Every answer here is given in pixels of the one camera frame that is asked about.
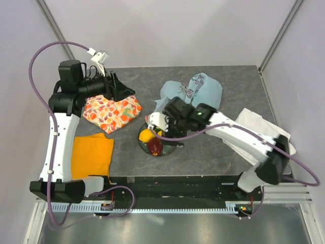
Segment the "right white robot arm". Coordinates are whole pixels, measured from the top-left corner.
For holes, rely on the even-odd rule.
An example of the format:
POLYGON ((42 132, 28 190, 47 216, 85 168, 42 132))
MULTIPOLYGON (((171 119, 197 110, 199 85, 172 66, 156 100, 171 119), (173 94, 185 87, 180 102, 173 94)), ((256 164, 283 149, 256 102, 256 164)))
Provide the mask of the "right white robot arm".
POLYGON ((288 138, 260 134, 239 125, 215 108, 200 103, 197 107, 174 97, 159 114, 157 127, 168 141, 183 140, 187 132, 201 132, 218 137, 252 155, 257 163, 240 174, 233 186, 233 196, 246 199, 251 192, 265 183, 278 185, 288 164, 288 138))

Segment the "light blue plastic bag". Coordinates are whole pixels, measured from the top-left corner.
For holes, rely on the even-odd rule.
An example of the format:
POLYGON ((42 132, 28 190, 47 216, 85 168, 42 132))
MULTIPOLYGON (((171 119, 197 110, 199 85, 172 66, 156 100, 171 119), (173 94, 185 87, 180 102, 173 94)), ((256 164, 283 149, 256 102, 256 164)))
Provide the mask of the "light blue plastic bag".
POLYGON ((191 77, 188 83, 167 81, 160 90, 160 99, 156 100, 155 112, 163 108, 174 97, 179 97, 187 104, 197 107, 200 103, 219 109, 222 96, 221 84, 205 73, 191 77))

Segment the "yellow fake lemon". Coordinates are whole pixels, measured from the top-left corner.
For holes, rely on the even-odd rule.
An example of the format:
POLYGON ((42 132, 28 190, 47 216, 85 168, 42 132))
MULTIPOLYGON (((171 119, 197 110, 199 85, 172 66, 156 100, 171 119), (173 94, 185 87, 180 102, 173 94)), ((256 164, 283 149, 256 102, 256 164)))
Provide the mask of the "yellow fake lemon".
POLYGON ((150 129, 144 129, 139 134, 139 140, 143 143, 148 143, 154 137, 155 134, 152 133, 150 129))

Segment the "fake red mango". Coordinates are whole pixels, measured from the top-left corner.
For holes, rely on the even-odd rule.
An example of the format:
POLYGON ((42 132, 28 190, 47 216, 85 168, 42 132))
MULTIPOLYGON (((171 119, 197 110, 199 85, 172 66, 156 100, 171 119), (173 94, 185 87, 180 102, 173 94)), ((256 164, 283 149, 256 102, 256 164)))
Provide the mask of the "fake red mango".
POLYGON ((164 146, 161 144, 161 142, 158 138, 154 137, 147 143, 147 148, 148 148, 149 153, 152 156, 159 156, 160 153, 162 152, 164 146))

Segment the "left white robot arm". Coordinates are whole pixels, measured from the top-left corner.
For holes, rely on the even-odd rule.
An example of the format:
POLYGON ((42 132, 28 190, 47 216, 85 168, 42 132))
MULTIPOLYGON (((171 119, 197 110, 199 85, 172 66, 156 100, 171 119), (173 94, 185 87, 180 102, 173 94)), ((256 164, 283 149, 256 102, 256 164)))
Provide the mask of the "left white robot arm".
POLYGON ((75 132, 88 98, 102 95, 119 102, 136 92, 119 81, 113 71, 85 76, 82 69, 85 65, 79 60, 61 62, 58 66, 60 79, 46 103, 51 112, 46 159, 39 179, 29 184, 30 192, 44 201, 80 203, 93 193, 101 200, 111 196, 111 187, 104 183, 104 176, 72 179, 75 132))

